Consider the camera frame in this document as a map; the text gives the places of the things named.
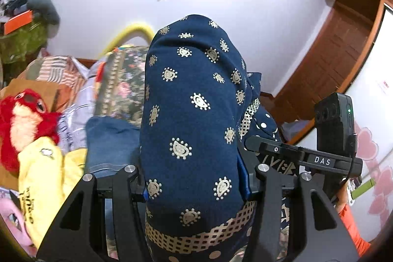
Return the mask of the right hand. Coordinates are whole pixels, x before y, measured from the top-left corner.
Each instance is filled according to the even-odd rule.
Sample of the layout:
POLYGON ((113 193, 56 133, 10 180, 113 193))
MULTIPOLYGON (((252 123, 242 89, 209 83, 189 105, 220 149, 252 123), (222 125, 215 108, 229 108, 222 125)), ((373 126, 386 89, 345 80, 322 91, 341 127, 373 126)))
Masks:
POLYGON ((349 207, 348 182, 346 182, 337 193, 337 204, 335 206, 338 214, 341 214, 349 207))

